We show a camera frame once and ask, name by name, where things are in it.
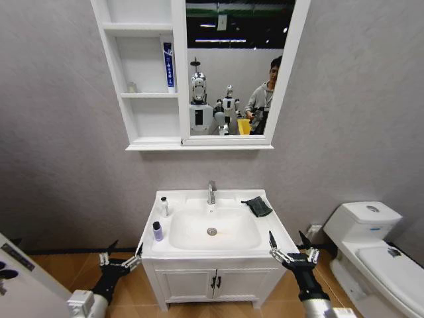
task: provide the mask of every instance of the yellow object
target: yellow object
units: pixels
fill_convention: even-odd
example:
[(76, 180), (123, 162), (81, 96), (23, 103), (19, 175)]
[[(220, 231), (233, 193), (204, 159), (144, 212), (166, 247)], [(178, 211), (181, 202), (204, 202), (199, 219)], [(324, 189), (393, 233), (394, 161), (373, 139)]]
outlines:
[(241, 135), (250, 134), (250, 123), (248, 119), (237, 119), (238, 132)]

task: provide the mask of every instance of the sink cabinet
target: sink cabinet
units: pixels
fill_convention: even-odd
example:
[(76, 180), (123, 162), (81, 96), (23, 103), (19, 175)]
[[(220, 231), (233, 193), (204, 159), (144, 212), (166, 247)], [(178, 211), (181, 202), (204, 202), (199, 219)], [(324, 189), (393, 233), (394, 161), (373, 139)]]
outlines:
[[(213, 207), (206, 190), (157, 191), (137, 251), (158, 305), (201, 301), (251, 301), (259, 308), (286, 269), (270, 255), (269, 232), (285, 253), (298, 249), (275, 211), (255, 217), (247, 199), (263, 189), (217, 190)], [(168, 215), (161, 197), (167, 197)], [(159, 221), (163, 239), (152, 225)], [(215, 229), (214, 235), (209, 229)]]
[(251, 301), (259, 308), (285, 272), (274, 259), (146, 260), (143, 265), (164, 311), (169, 303), (202, 301)]

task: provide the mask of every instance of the toilet flush button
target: toilet flush button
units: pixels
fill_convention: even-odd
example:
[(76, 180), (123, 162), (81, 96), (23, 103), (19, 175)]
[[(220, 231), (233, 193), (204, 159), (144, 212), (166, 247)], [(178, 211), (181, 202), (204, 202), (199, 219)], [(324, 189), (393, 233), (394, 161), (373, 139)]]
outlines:
[(376, 207), (373, 207), (372, 205), (367, 205), (366, 208), (372, 212), (380, 212), (379, 209), (377, 209)]

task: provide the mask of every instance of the purple bottle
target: purple bottle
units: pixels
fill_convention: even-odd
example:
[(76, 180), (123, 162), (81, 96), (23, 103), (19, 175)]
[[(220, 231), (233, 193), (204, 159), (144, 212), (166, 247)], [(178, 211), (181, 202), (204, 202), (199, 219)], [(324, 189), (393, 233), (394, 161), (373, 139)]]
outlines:
[(164, 238), (164, 234), (162, 233), (162, 228), (160, 227), (160, 223), (158, 221), (153, 222), (153, 234), (154, 239), (158, 242)]

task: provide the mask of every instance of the toilet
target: toilet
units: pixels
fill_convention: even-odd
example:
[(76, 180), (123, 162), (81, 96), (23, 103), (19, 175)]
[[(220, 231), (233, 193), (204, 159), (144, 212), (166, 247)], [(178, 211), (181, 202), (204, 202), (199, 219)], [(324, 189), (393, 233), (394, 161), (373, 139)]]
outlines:
[(331, 270), (365, 318), (424, 318), (424, 269), (384, 238), (402, 216), (381, 202), (342, 204), (324, 231)]

